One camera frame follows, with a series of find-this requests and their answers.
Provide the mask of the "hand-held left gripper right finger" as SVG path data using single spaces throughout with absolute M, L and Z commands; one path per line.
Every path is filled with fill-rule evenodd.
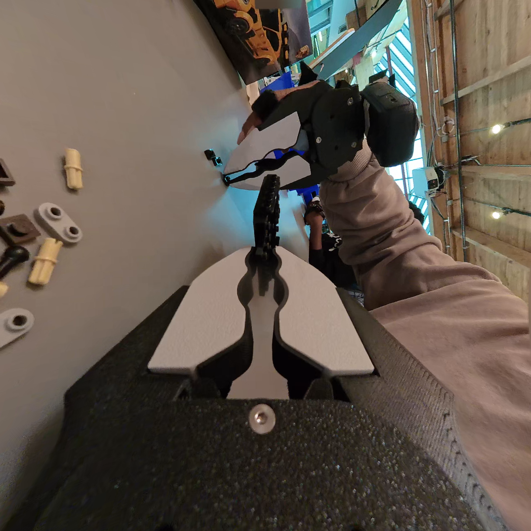
M 325 275 L 287 249 L 275 248 L 275 337 L 325 376 L 362 376 L 375 367 L 342 299 Z

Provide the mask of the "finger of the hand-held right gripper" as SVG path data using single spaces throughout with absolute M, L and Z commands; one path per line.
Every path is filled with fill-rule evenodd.
M 302 188 L 296 182 L 311 176 L 310 164 L 301 155 L 284 155 L 279 159 L 263 159 L 256 162 L 256 169 L 237 177 L 228 178 L 228 186 L 235 189 L 258 191 L 264 178 L 279 178 L 281 189 Z
M 234 178 L 249 176 L 261 167 L 261 161 L 272 162 L 267 156 L 275 150 L 292 148 L 299 136 L 301 121 L 297 112 L 280 119 L 260 130 L 252 129 L 232 151 L 223 176 Z

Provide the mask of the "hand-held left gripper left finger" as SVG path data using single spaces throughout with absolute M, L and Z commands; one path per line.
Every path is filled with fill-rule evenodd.
M 150 372 L 196 375 L 243 337 L 246 310 L 237 289 L 248 273 L 250 251 L 233 252 L 191 283 L 148 363 Z

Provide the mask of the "black brick plate assembly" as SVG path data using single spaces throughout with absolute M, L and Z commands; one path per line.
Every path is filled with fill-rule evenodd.
M 275 249 L 280 244 L 280 178 L 269 174 L 263 179 L 253 211 L 254 248 L 251 262 L 257 270 L 259 295 L 264 296 L 275 272 Z

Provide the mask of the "person's right forearm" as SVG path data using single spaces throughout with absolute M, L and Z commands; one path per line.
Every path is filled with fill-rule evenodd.
M 446 255 L 366 141 L 321 183 L 365 308 L 455 397 L 461 441 L 513 530 L 530 530 L 528 306 L 487 270 Z

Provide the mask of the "grey desk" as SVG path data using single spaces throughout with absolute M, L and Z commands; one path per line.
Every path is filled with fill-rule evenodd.
M 5 215 L 51 202 L 83 232 L 50 282 L 31 263 L 1 312 L 32 329 L 1 349 L 1 529 L 56 445 L 64 393 L 183 285 L 253 244 L 256 194 L 225 189 L 249 116 L 240 78 L 193 1 L 1 1 Z

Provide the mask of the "person's right hand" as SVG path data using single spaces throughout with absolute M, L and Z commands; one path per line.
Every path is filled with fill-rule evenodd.
M 325 81 L 315 80 L 294 88 L 281 90 L 266 89 L 260 93 L 256 101 L 251 104 L 251 113 L 242 125 L 242 129 L 237 138 L 237 144 L 240 145 L 252 130 L 257 129 L 257 127 L 262 124 L 263 120 L 270 116 L 282 99 L 285 99 L 293 93 L 309 90 L 315 85 L 318 87 L 329 86 Z

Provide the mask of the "blue plastic bin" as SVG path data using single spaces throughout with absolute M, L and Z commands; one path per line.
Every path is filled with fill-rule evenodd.
M 281 72 L 279 76 L 266 77 L 258 81 L 259 95 L 266 90 L 280 91 L 284 89 L 295 88 L 294 79 L 291 70 L 287 72 Z M 315 184 L 312 186 L 298 186 L 290 185 L 288 191 L 294 191 L 298 196 L 302 198 L 305 205 L 308 205 L 316 196 L 319 195 L 320 185 Z

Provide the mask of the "grey slanted board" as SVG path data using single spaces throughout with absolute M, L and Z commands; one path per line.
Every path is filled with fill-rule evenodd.
M 385 1 L 359 29 L 349 29 L 329 45 L 310 64 L 319 80 L 327 80 L 343 70 L 359 52 L 382 31 L 388 30 L 394 20 L 406 14 L 404 1 Z

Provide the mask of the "toy car box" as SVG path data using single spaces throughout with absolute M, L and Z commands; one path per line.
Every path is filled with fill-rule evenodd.
M 307 1 L 194 1 L 250 85 L 313 54 Z

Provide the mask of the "pile of small brick pieces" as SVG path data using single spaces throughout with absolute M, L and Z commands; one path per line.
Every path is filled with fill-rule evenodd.
M 67 188 L 78 192 L 83 188 L 83 169 L 78 150 L 67 148 L 64 156 L 64 174 Z M 15 181 L 1 159 L 1 187 L 12 186 Z M 4 216 L 5 204 L 1 200 L 1 240 L 7 245 L 1 251 L 1 298 L 9 290 L 5 277 L 14 269 L 32 259 L 32 267 L 27 283 L 35 287 L 45 287 L 57 264 L 58 254 L 64 244 L 73 245 L 83 237 L 80 226 L 74 222 L 63 207 L 45 202 L 36 209 L 38 221 L 47 234 L 37 255 L 32 258 L 23 245 L 32 243 L 41 236 L 36 224 L 26 214 Z M 28 333 L 35 322 L 34 315 L 27 309 L 13 308 L 1 311 L 1 349 Z

